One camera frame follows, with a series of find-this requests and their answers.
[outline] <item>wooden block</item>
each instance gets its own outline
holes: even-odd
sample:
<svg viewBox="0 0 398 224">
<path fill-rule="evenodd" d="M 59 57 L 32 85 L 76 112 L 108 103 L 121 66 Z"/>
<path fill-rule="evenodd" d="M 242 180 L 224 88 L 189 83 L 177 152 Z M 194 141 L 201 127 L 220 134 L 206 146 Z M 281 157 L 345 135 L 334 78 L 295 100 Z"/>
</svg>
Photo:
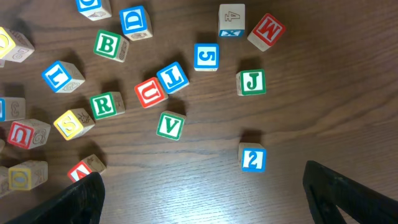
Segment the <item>wooden block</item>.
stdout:
<svg viewBox="0 0 398 224">
<path fill-rule="evenodd" d="M 243 172 L 265 172 L 267 151 L 260 144 L 239 143 L 238 161 Z"/>
<path fill-rule="evenodd" d="M 0 59 L 23 62 L 34 51 L 35 48 L 23 34 L 0 27 Z"/>
<path fill-rule="evenodd" d="M 11 190 L 32 190 L 49 178 L 49 165 L 45 161 L 26 161 L 8 170 Z"/>
<path fill-rule="evenodd" d="M 175 93 L 189 85 L 189 80 L 178 62 L 158 71 L 157 78 L 167 94 Z"/>
<path fill-rule="evenodd" d="M 49 66 L 42 77 L 56 93 L 71 93 L 86 81 L 74 64 L 61 61 Z"/>
<path fill-rule="evenodd" d="M 272 47 L 284 32 L 285 26 L 267 13 L 249 34 L 248 40 L 264 52 Z"/>
<path fill-rule="evenodd" d="M 92 172 L 103 174 L 106 166 L 100 161 L 96 155 L 91 155 L 80 161 L 75 167 L 68 172 L 68 177 L 76 182 Z"/>
<path fill-rule="evenodd" d="M 218 11 L 218 35 L 220 37 L 242 37 L 244 26 L 244 4 L 220 4 Z"/>
<path fill-rule="evenodd" d="M 0 97 L 0 121 L 25 119 L 25 98 Z"/>
<path fill-rule="evenodd" d="M 266 94 L 266 73 L 264 69 L 246 70 L 236 74 L 236 89 L 239 96 Z"/>
<path fill-rule="evenodd" d="M 8 168 L 0 167 L 0 198 L 11 193 L 8 183 Z"/>
<path fill-rule="evenodd" d="M 55 128 L 68 141 L 86 134 L 95 122 L 83 108 L 68 110 L 54 121 Z"/>
<path fill-rule="evenodd" d="M 23 149 L 33 149 L 44 145 L 49 138 L 51 125 L 36 119 L 12 122 L 8 143 Z"/>
<path fill-rule="evenodd" d="M 124 114 L 126 109 L 120 92 L 107 92 L 90 97 L 90 105 L 94 119 L 103 119 Z"/>
<path fill-rule="evenodd" d="M 178 141 L 182 134 L 182 128 L 186 120 L 186 116 L 164 111 L 159 119 L 156 134 L 168 139 Z"/>
<path fill-rule="evenodd" d="M 121 35 L 99 30 L 95 40 L 94 53 L 118 62 L 124 62 L 129 46 L 129 41 Z"/>
<path fill-rule="evenodd" d="M 153 37 L 150 19 L 144 6 L 123 9 L 119 13 L 123 34 L 132 41 Z"/>
<path fill-rule="evenodd" d="M 112 17 L 109 0 L 76 0 L 78 11 L 92 21 Z"/>
<path fill-rule="evenodd" d="M 155 77 L 136 85 L 134 89 L 143 108 L 150 108 L 169 98 Z"/>
<path fill-rule="evenodd" d="M 220 62 L 218 44 L 195 44 L 193 67 L 196 71 L 215 72 Z"/>
</svg>

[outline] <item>alphabet block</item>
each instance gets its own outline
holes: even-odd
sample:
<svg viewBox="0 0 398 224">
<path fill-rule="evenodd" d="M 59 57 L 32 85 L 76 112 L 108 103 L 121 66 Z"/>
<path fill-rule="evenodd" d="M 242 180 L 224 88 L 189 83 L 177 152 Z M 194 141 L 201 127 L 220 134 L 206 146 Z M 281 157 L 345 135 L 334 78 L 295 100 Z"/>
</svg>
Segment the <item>alphabet block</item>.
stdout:
<svg viewBox="0 0 398 224">
<path fill-rule="evenodd" d="M 34 51 L 35 48 L 23 34 L 0 27 L 0 59 L 23 62 Z"/>
<path fill-rule="evenodd" d="M 112 17 L 109 0 L 76 0 L 78 11 L 92 21 Z"/>
<path fill-rule="evenodd" d="M 266 94 L 264 69 L 246 70 L 236 74 L 236 88 L 239 96 Z"/>
<path fill-rule="evenodd" d="M 238 161 L 243 172 L 265 172 L 267 151 L 260 144 L 239 143 Z"/>
<path fill-rule="evenodd" d="M 95 120 L 124 114 L 126 109 L 120 92 L 107 92 L 90 98 Z"/>
<path fill-rule="evenodd" d="M 56 93 L 71 93 L 86 81 L 74 64 L 61 61 L 46 69 L 42 77 Z"/>
<path fill-rule="evenodd" d="M 218 44 L 195 44 L 193 67 L 196 71 L 215 72 L 220 62 Z"/>
<path fill-rule="evenodd" d="M 284 32 L 285 26 L 267 13 L 249 34 L 248 40 L 264 52 L 272 47 Z"/>
<path fill-rule="evenodd" d="M 106 166 L 100 161 L 96 155 L 91 155 L 80 161 L 75 167 L 68 172 L 68 177 L 74 182 L 84 178 L 92 172 L 103 174 Z"/>
<path fill-rule="evenodd" d="M 175 93 L 189 85 L 189 80 L 178 62 L 157 72 L 157 78 L 168 94 Z"/>
<path fill-rule="evenodd" d="M 134 89 L 143 108 L 150 108 L 169 98 L 155 77 L 136 85 Z"/>
<path fill-rule="evenodd" d="M 129 46 L 129 41 L 121 35 L 99 30 L 95 40 L 94 53 L 118 62 L 124 62 Z"/>
<path fill-rule="evenodd" d="M 44 145 L 49 138 L 51 125 L 36 119 L 12 122 L 8 143 L 23 149 L 33 149 Z"/>
<path fill-rule="evenodd" d="M 181 137 L 182 128 L 186 116 L 171 111 L 164 111 L 159 119 L 156 134 L 168 139 L 178 141 Z"/>
<path fill-rule="evenodd" d="M 123 9 L 119 13 L 123 34 L 130 40 L 142 40 L 153 37 L 150 19 L 144 6 Z"/>
<path fill-rule="evenodd" d="M 244 4 L 220 4 L 218 11 L 218 35 L 242 37 L 245 26 Z"/>
<path fill-rule="evenodd" d="M 83 108 L 68 110 L 54 121 L 55 128 L 68 141 L 86 134 L 95 122 Z"/>
<path fill-rule="evenodd" d="M 32 190 L 49 178 L 49 165 L 45 161 L 26 161 L 8 169 L 11 190 Z"/>
<path fill-rule="evenodd" d="M 0 121 L 25 119 L 25 98 L 0 97 Z"/>
</svg>

